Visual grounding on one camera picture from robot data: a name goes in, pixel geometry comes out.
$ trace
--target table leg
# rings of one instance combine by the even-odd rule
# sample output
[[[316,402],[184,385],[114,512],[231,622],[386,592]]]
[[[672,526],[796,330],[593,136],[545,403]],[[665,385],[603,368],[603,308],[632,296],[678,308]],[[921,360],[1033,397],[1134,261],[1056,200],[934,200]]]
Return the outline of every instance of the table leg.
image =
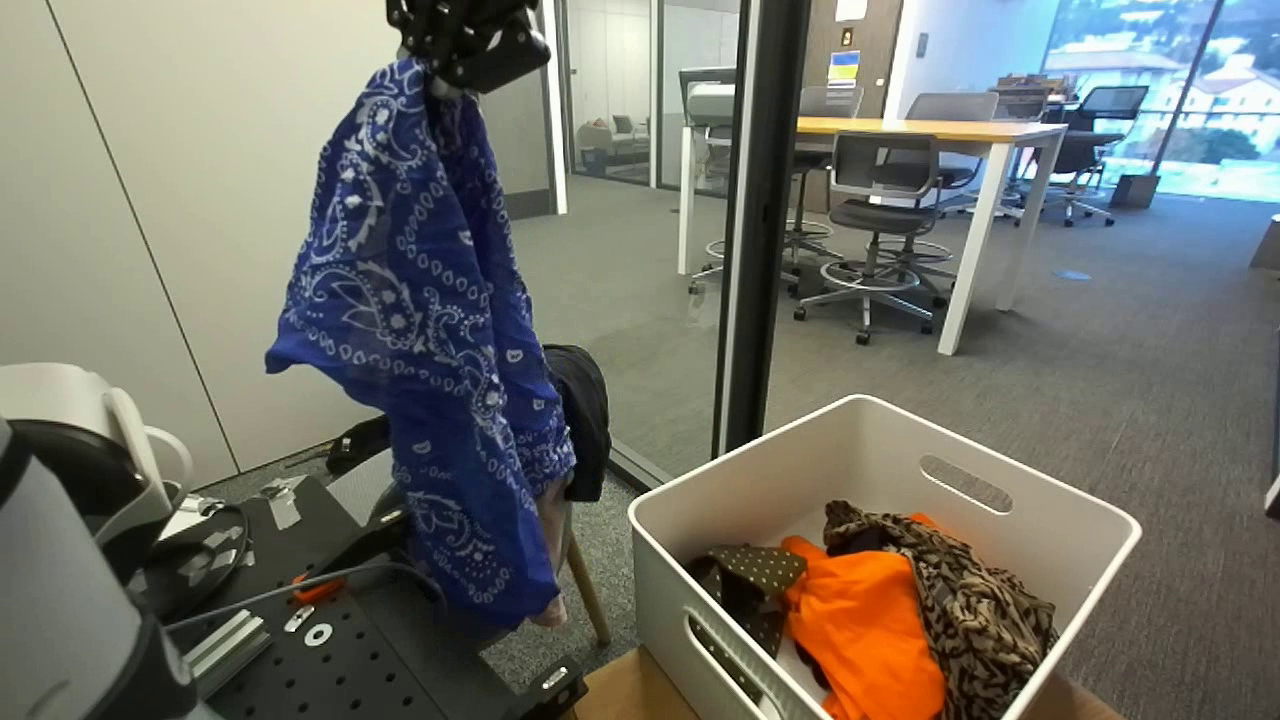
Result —
[[[690,274],[690,193],[695,184],[695,161],[690,161],[690,127],[678,127],[678,244],[674,244],[674,277]]]
[[[1024,224],[1020,248],[1013,251],[1013,261],[1003,269],[1003,281],[994,288],[994,308],[1000,314],[1013,314],[1013,296],[1015,296],[1015,284],[1020,284],[1020,274],[1024,274],[1024,258],[1033,251],[1033,244],[1040,238],[1040,212],[1043,212],[1046,178],[1051,178],[1058,145],[1065,145],[1065,136],[1040,145],[1035,184],[1033,184],[1033,197],[1027,197],[1027,206],[1020,212],[1020,224]]]
[[[957,269],[957,288],[952,288],[952,300],[946,300],[946,324],[944,324],[944,336],[934,341],[938,357],[957,357],[958,352],[964,318],[968,318],[968,304],[970,304],[974,269],[980,269],[987,238],[991,238],[994,206],[1003,197],[1009,161],[1013,161],[1013,145],[991,145],[987,147],[982,184],[974,193],[974,208],[970,208],[964,251],[958,251],[958,269]]]

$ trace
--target orange fabric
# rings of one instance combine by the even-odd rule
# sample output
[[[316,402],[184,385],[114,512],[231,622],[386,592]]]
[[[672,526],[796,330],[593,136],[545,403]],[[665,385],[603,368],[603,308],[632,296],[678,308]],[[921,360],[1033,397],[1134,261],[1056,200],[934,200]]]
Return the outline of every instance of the orange fabric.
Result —
[[[830,720],[934,720],[946,683],[927,653],[911,559],[829,558],[798,538],[784,548],[804,559],[788,633],[825,670]]]

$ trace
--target black pole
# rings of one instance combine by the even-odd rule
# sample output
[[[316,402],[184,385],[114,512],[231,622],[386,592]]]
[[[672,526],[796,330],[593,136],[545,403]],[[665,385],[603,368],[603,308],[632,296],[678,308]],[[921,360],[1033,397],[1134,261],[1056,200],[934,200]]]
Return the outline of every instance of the black pole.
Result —
[[[713,458],[762,433],[810,0],[743,0]]]
[[[1186,79],[1183,79],[1183,94],[1174,95],[1172,117],[1168,117],[1168,127],[1165,127],[1165,136],[1160,136],[1160,147],[1154,147],[1154,161],[1153,161],[1153,178],[1160,178],[1165,154],[1168,154],[1172,133],[1174,133],[1181,117],[1183,117],[1183,104],[1186,104],[1193,86],[1197,86],[1197,78],[1199,78],[1199,59],[1204,59],[1204,51],[1207,51],[1207,36],[1212,36],[1215,17],[1223,14],[1223,3],[1227,3],[1227,0],[1215,0],[1212,14],[1207,14],[1207,26],[1204,26],[1204,34],[1199,34],[1199,45],[1197,45],[1197,56],[1193,56],[1193,70],[1186,70]]]

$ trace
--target leopard print fabric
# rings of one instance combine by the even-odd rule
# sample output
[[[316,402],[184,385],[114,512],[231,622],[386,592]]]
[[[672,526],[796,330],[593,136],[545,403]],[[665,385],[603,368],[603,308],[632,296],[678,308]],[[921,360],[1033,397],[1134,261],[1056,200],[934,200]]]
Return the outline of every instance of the leopard print fabric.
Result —
[[[1003,715],[1051,649],[1051,606],[1003,567],[970,559],[968,543],[905,517],[829,505],[829,558],[897,548],[915,563],[915,592],[932,655],[946,678],[946,720]]]

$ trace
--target office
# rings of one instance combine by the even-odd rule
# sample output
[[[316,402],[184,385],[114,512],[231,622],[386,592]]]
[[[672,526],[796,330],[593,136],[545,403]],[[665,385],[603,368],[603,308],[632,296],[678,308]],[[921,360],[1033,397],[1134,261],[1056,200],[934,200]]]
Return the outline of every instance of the office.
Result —
[[[585,0],[551,14],[564,29],[558,51],[571,59],[558,72],[576,78],[558,86],[522,78],[487,100],[498,181],[518,218],[518,269],[538,332],[598,357],[615,445],[641,466],[637,473],[678,475],[713,453],[720,352],[720,277],[706,277],[699,296],[687,296],[687,281],[674,277],[678,70],[731,70],[738,14],[674,0]],[[312,3],[308,17],[289,3],[167,3],[148,8],[148,20],[154,34],[124,34],[114,14],[79,3],[2,8],[2,29],[22,29],[2,45],[8,70],[22,70],[2,79],[15,95],[10,127],[22,133],[0,133],[10,178],[22,178],[2,193],[2,218],[15,224],[10,261],[2,261],[2,288],[15,296],[2,330],[15,336],[2,360],[57,357],[112,378],[148,421],[184,437],[197,482],[220,482],[362,421],[360,403],[319,378],[269,381],[259,357],[308,233],[316,154],[394,45],[379,14],[334,0]],[[980,47],[991,56],[982,70],[968,66],[974,45],[957,29],[1003,26],[1020,34],[982,34]],[[884,47],[891,66],[884,114],[905,114],[925,89],[982,94],[1000,78],[1040,72],[1058,56],[1065,70],[1081,70],[1066,59],[1081,59],[1073,47],[1084,45],[1046,47],[1056,26],[1058,14],[1033,0],[974,3],[964,20],[908,0],[905,34]],[[829,79],[840,29],[835,3],[814,3],[804,86]],[[859,34],[852,45],[864,51],[859,78],[872,78],[872,47]],[[1212,47],[1218,47],[1215,72],[1245,78],[1233,89],[1248,100],[1267,89],[1233,59],[1241,51],[1223,39]],[[1149,95],[1160,100],[1153,114],[1160,126],[1181,94]],[[1183,127],[1207,126],[1212,104],[1218,100],[1186,94]],[[1204,715],[1207,709],[1255,715],[1275,713],[1275,700],[1248,683],[1248,670],[1273,678],[1275,666],[1260,633],[1273,581],[1255,572],[1275,559],[1275,533],[1255,512],[1273,473],[1275,284],[1248,274],[1248,261],[1273,208],[1218,206],[1204,189],[1218,197],[1275,184],[1267,166],[1248,156],[1165,166],[1154,206],[1120,212],[1116,230],[1093,221],[1058,230],[1046,208],[1020,269],[1015,314],[991,318],[974,296],[964,352],[952,360],[932,352],[934,336],[921,336],[891,314],[872,343],[856,350],[856,304],[830,304],[796,324],[790,300],[780,296],[762,425],[872,391],[1116,500],[1145,519],[1149,540],[1130,577],[1116,585],[1116,610],[1100,611],[1081,639],[1076,670],[1134,715],[1199,706]],[[807,208],[807,224],[825,230],[830,248],[859,251],[856,233],[829,224],[820,181]],[[722,212],[717,197],[695,200],[690,248],[713,248],[699,261],[722,251]],[[957,261],[964,233],[968,221],[952,218],[927,241]],[[1015,230],[994,224],[991,269],[1013,244]],[[623,517],[594,526],[593,512],[603,509],[578,512],[585,538],[607,538],[603,526],[623,529]],[[1165,611],[1186,637],[1149,627],[1149,615]],[[1241,622],[1197,637],[1204,615],[1218,611]]]

